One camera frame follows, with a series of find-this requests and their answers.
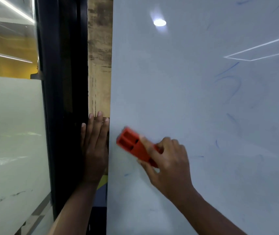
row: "forearm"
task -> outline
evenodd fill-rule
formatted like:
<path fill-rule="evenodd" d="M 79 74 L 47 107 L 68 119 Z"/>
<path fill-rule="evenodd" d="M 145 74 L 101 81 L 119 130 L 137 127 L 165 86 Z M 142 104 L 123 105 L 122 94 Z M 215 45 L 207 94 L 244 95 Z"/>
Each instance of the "forearm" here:
<path fill-rule="evenodd" d="M 48 235 L 86 234 L 97 183 L 80 184 L 64 205 Z"/>
<path fill-rule="evenodd" d="M 176 206 L 199 235 L 245 235 L 197 192 L 187 196 L 185 204 Z"/>

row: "black metal frame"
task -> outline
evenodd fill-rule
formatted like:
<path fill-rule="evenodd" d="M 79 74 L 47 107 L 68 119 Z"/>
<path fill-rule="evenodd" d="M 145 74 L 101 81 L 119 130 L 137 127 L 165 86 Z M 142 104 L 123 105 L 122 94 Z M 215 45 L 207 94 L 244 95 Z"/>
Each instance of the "black metal frame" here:
<path fill-rule="evenodd" d="M 54 218 L 83 172 L 79 147 L 88 119 L 87 0 L 35 0 L 39 69 L 43 75 Z M 105 207 L 94 207 L 87 234 L 106 234 Z"/>

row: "person's left arm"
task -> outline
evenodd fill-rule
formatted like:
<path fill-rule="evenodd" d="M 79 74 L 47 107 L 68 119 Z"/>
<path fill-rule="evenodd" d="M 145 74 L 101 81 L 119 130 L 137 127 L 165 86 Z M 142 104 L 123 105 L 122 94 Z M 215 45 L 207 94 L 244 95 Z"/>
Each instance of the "person's left arm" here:
<path fill-rule="evenodd" d="M 88 124 L 81 127 L 81 148 L 85 157 L 85 172 L 80 185 L 64 205 L 48 235 L 86 234 L 91 208 L 106 167 L 108 150 L 106 147 L 109 119 L 102 124 L 102 112 L 94 123 L 90 114 Z"/>

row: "ceiling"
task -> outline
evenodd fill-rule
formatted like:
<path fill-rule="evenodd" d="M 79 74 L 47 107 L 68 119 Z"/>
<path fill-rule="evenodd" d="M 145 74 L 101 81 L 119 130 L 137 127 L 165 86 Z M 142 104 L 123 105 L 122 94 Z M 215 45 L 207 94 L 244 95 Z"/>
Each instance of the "ceiling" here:
<path fill-rule="evenodd" d="M 6 0 L 13 6 L 24 12 L 29 17 L 33 17 L 32 0 Z M 9 7 L 0 2 L 0 35 L 32 37 L 35 35 L 34 24 L 17 14 Z"/>

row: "person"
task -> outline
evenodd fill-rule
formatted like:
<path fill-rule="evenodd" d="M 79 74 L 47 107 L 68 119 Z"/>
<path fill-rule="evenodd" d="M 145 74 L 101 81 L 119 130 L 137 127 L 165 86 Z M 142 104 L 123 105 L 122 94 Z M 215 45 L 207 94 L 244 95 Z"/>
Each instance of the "person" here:
<path fill-rule="evenodd" d="M 102 112 L 98 112 L 95 122 L 94 115 L 90 114 L 87 125 L 82 124 L 81 149 L 85 157 L 85 173 L 52 225 L 49 235 L 86 234 L 96 189 L 108 166 L 106 140 L 109 119 L 102 122 Z M 146 138 L 141 137 L 140 140 L 160 172 L 157 173 L 146 162 L 138 163 L 146 171 L 152 185 L 177 207 L 199 235 L 245 234 L 196 191 L 183 145 L 176 139 L 166 137 L 157 144 L 163 149 L 163 153 L 159 154 Z"/>

